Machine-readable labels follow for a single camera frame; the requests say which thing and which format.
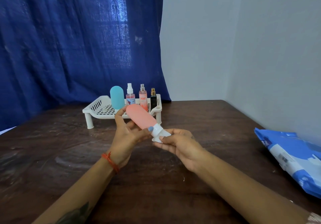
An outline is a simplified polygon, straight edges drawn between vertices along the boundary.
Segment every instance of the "blue curtain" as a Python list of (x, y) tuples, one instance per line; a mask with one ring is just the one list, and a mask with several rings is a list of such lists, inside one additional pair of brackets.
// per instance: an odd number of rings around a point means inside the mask
[(170, 100), (163, 0), (0, 0), (0, 131), (59, 104), (141, 83)]

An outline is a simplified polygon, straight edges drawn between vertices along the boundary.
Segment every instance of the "tattoo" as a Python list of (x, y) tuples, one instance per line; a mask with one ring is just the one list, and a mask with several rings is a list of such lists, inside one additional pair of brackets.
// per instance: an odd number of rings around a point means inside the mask
[(84, 224), (91, 212), (88, 208), (89, 202), (78, 209), (67, 212), (55, 224)]

